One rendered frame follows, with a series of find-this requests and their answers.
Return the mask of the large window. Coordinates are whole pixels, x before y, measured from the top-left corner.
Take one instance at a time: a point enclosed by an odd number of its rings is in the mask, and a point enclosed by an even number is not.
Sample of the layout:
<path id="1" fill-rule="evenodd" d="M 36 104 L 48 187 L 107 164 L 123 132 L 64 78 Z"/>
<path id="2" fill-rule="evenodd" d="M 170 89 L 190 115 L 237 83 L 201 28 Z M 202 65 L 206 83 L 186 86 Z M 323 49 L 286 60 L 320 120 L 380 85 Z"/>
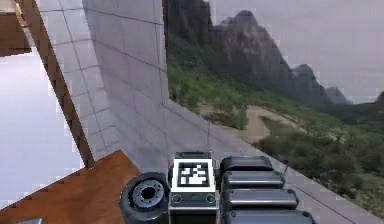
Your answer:
<path id="1" fill-rule="evenodd" d="M 336 106 L 249 10 L 162 0 L 169 96 L 271 158 L 318 224 L 384 224 L 384 109 Z"/>

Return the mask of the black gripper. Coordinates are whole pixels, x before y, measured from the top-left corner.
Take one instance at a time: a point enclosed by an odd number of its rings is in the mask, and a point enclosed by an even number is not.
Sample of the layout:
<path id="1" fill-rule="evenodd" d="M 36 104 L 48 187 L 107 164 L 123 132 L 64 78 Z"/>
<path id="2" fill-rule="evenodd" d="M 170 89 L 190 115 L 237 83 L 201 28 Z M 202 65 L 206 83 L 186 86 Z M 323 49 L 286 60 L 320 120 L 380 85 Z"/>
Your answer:
<path id="1" fill-rule="evenodd" d="M 164 173 L 147 172 L 131 179 L 118 203 L 124 224 L 169 224 L 169 192 Z"/>

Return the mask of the brown wooden cupboard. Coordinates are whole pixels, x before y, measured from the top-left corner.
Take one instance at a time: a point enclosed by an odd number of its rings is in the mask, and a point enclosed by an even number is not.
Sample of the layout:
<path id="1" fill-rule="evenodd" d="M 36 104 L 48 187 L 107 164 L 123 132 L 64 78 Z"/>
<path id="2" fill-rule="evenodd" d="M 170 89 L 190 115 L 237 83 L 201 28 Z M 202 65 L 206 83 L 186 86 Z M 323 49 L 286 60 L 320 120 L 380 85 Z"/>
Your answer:
<path id="1" fill-rule="evenodd" d="M 0 57 L 31 52 L 26 27 L 19 4 L 15 0 L 0 0 Z"/>

